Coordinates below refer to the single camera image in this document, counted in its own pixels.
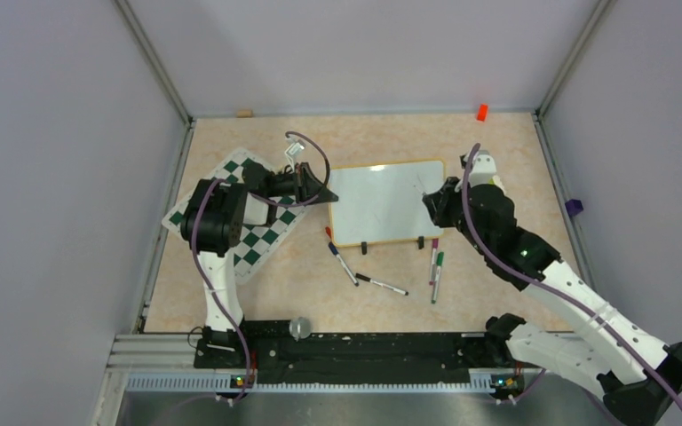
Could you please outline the yellow framed whiteboard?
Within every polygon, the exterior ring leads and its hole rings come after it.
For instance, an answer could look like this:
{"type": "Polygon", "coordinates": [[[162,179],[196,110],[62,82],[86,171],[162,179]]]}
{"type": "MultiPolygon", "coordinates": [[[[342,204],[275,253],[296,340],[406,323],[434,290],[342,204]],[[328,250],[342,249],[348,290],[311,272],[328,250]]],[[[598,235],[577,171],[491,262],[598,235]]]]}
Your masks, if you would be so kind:
{"type": "Polygon", "coordinates": [[[330,172],[329,205],[333,243],[339,248],[439,238],[444,231],[429,218],[422,195],[445,181],[441,159],[343,166],[330,172]]]}

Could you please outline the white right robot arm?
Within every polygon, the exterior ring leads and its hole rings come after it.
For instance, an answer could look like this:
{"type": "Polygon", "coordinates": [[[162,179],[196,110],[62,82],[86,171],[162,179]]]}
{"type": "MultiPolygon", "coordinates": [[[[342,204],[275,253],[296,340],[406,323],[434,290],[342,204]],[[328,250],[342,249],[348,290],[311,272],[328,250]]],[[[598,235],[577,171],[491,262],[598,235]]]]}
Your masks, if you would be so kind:
{"type": "Polygon", "coordinates": [[[550,370],[623,425],[655,425],[671,405],[682,413],[682,342],[648,334],[597,294],[551,244],[519,226],[499,186],[450,177],[422,201],[435,225],[457,229],[495,276],[558,314],[576,335],[569,341],[504,314],[488,323],[492,363],[550,370]]]}

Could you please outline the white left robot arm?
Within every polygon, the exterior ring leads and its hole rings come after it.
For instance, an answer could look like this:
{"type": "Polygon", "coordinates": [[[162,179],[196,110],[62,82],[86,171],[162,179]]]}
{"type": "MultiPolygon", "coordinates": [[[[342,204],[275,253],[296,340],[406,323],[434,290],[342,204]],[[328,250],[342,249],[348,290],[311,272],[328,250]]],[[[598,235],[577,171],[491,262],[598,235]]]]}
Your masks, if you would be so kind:
{"type": "Polygon", "coordinates": [[[201,351],[214,349],[229,367],[246,361],[250,345],[242,332],[236,275],[264,255],[308,206],[337,201],[328,185],[329,178],[316,177],[308,162],[271,171],[247,161],[239,181],[212,177],[198,182],[179,232],[203,278],[207,316],[201,351]]]}

